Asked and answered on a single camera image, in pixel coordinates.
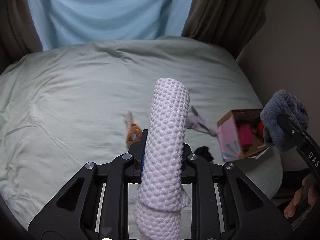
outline white textured cloth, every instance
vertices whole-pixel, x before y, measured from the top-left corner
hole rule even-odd
[[[189,100],[179,81],[157,80],[135,212],[144,239],[180,239],[180,212],[190,203],[180,180]]]

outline small plush toy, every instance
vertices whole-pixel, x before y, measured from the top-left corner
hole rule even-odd
[[[133,116],[130,111],[124,116],[128,127],[127,138],[125,140],[127,147],[141,140],[142,130],[133,122]]]

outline black cloth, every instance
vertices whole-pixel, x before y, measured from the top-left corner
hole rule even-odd
[[[213,157],[211,156],[211,154],[209,152],[209,148],[207,146],[202,146],[202,147],[197,148],[194,151],[194,154],[197,154],[197,155],[205,158],[209,162],[213,161]]]

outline gray cloth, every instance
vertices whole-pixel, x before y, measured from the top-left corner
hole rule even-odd
[[[309,115],[301,101],[284,89],[276,92],[261,111],[265,144],[276,146],[281,152],[285,152],[293,148],[295,143],[278,126],[277,117],[281,113],[287,115],[303,131],[308,128]]]
[[[193,129],[198,132],[209,133],[212,136],[216,136],[218,134],[217,126],[213,123],[207,122],[203,117],[201,117],[194,106],[191,106],[189,109],[186,128]]]

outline bed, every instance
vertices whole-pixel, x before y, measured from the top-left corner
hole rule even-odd
[[[148,128],[161,77],[182,82],[190,105],[211,122],[230,109],[262,107],[229,52],[183,37],[90,41],[26,55],[1,74],[0,193],[23,227],[85,163],[127,152],[124,114],[132,111]],[[185,142],[193,151],[209,147],[213,162],[223,164],[215,137],[186,130]],[[236,164],[267,197],[278,191],[282,166],[275,149]],[[136,189],[129,187],[129,233],[140,239]],[[186,191],[191,195],[190,185]],[[190,237],[191,209],[182,211],[181,239]]]

